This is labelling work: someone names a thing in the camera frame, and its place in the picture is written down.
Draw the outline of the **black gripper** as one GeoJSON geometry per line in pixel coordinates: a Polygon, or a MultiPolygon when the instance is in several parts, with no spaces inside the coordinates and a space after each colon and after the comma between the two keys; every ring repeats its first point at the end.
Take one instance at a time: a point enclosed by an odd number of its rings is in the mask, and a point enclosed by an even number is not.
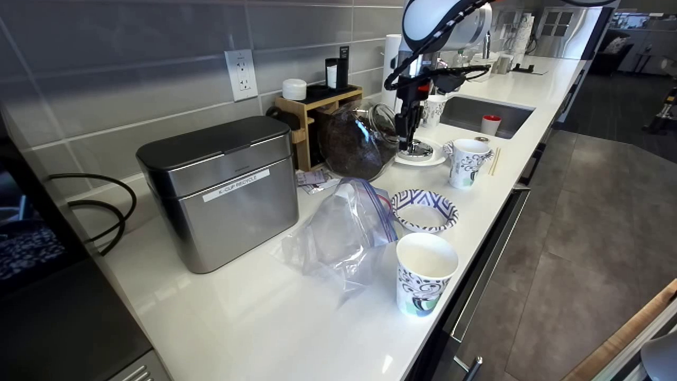
{"type": "Polygon", "coordinates": [[[430,77],[427,75],[414,75],[414,77],[399,77],[395,94],[402,99],[399,112],[395,113],[395,140],[399,150],[412,150],[414,154],[431,154],[431,145],[422,140],[412,140],[412,145],[408,137],[414,132],[414,127],[419,125],[422,117],[422,101],[430,93],[430,77]]]}

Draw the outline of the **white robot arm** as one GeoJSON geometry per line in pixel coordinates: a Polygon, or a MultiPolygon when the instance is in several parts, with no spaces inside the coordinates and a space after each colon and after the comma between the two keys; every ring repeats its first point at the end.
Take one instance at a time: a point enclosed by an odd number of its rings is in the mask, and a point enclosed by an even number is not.
{"type": "Polygon", "coordinates": [[[438,53],[471,13],[487,8],[492,0],[405,0],[402,14],[402,37],[408,55],[399,59],[383,87],[402,101],[395,113],[398,148],[425,154],[414,145],[414,129],[422,118],[422,101],[431,89],[440,93],[456,91],[465,80],[487,74],[487,65],[435,68],[422,63],[411,71],[411,65],[430,53],[438,53]]]}

